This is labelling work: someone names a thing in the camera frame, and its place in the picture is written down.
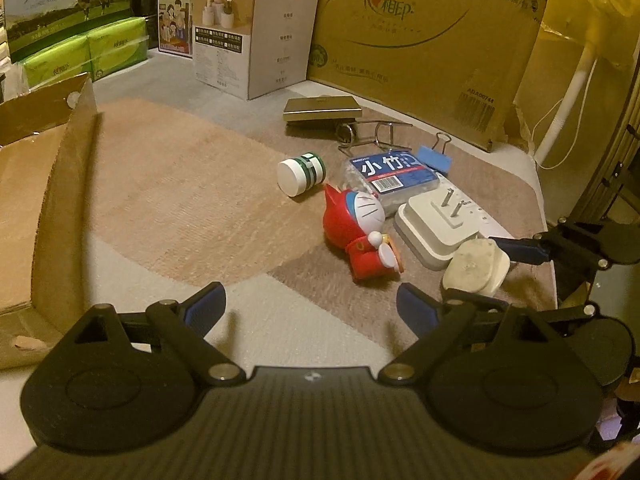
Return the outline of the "white product carton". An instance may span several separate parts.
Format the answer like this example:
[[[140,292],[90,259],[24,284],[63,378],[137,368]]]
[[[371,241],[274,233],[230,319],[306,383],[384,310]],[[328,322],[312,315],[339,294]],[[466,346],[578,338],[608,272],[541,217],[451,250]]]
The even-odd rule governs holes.
[[[195,78],[245,101],[307,78],[319,0],[193,0]]]

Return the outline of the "white green round jar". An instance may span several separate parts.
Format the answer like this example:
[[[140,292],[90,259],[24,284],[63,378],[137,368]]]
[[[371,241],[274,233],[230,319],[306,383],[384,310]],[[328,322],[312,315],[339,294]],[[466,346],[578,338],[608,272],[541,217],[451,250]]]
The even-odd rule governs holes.
[[[287,158],[277,164],[277,184],[288,197],[297,197],[326,180],[326,165],[314,152]]]

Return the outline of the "green tissue pack right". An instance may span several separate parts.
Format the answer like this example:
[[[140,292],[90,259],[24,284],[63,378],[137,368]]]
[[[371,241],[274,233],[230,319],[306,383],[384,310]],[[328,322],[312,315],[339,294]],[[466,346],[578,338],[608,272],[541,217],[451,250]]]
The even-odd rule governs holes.
[[[87,34],[92,79],[99,80],[148,58],[145,18],[134,16],[93,29]]]

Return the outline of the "open cardboard tray box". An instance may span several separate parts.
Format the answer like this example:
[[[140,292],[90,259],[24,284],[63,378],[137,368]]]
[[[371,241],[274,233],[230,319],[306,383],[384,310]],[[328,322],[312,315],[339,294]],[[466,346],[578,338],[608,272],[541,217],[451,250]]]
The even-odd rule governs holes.
[[[98,118],[87,74],[2,104],[5,370],[40,362],[85,312],[85,196]]]

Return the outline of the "blue binder clip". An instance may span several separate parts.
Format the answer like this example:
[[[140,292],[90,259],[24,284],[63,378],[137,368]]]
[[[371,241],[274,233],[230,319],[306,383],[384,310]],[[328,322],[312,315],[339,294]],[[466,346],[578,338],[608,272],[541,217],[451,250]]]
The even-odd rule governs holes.
[[[451,157],[446,154],[446,147],[450,142],[451,136],[439,131],[436,133],[435,143],[430,148],[421,145],[416,152],[416,158],[431,170],[447,177],[452,164]]]

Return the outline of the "green tissue pack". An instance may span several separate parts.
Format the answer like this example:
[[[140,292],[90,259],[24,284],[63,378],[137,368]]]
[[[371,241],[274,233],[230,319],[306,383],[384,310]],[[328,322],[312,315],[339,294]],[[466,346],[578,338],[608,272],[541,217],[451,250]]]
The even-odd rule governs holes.
[[[22,65],[30,90],[90,73],[88,38],[85,35],[67,38],[25,58]]]
[[[134,16],[93,29],[87,34],[92,79],[99,80],[148,58],[145,18]]]

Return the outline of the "green tissue pack left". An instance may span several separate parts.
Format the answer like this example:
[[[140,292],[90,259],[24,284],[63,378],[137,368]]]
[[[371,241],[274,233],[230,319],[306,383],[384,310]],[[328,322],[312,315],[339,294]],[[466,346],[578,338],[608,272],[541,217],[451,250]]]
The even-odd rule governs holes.
[[[90,73],[88,38],[85,35],[67,38],[25,58],[22,65],[30,90]]]

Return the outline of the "large brown cardboard box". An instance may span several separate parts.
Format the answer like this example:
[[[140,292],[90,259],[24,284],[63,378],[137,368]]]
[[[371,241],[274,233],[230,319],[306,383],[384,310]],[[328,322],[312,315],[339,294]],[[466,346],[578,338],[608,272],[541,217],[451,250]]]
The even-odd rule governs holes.
[[[482,150],[503,125],[547,0],[319,0],[308,76]]]

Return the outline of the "white power adapter plug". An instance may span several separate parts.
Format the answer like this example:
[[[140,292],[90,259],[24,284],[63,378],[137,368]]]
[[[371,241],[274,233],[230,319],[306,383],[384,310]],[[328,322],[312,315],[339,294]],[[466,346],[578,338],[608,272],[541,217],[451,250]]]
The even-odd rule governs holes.
[[[394,218],[398,233],[427,269],[444,270],[456,250],[476,238],[512,238],[488,212],[453,184],[412,196]]]

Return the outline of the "blue dental floss pack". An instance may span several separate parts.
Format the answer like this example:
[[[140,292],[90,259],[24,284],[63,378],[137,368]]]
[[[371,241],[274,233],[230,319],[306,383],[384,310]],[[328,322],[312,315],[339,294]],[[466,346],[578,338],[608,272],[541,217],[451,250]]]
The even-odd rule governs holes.
[[[343,165],[340,179],[341,190],[373,195],[387,218],[412,196],[433,191],[438,186],[436,172],[407,150],[350,158]]]

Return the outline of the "chrome wire holder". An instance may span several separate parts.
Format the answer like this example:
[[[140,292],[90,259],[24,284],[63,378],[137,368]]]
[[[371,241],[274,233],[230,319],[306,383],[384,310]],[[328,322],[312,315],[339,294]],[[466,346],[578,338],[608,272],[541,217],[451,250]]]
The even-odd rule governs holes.
[[[408,150],[408,146],[395,141],[397,127],[410,127],[410,124],[391,119],[340,122],[334,131],[337,149],[346,156],[352,156],[354,148],[366,145],[373,145],[381,152]]]

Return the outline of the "blue milk carton box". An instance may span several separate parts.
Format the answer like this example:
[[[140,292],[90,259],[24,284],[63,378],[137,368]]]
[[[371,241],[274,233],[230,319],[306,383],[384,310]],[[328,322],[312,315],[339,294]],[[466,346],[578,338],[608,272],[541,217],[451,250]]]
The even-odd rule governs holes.
[[[158,50],[192,56],[193,0],[157,0]]]

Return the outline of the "gold flat box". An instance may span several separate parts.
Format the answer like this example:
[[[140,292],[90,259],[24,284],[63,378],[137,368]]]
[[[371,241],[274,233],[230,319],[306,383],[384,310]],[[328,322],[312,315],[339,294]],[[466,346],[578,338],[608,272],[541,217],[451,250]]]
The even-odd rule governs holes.
[[[283,119],[286,122],[353,120],[361,116],[362,108],[352,96],[289,99],[283,110]]]

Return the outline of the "white round plug adapter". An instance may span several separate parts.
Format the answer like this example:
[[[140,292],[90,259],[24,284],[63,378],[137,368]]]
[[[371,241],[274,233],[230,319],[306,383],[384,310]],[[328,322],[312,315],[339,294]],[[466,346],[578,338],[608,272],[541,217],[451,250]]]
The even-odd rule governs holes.
[[[442,276],[442,289],[493,297],[509,273],[510,266],[509,256],[494,240],[467,240],[450,260]]]

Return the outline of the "red Doraemon figurine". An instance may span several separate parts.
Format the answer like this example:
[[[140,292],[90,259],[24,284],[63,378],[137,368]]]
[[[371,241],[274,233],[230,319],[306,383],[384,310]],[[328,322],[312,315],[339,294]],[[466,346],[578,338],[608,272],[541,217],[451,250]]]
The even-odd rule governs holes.
[[[346,255],[356,282],[386,278],[404,270],[393,240],[383,232],[386,214],[372,194],[324,186],[322,226],[328,242]]]

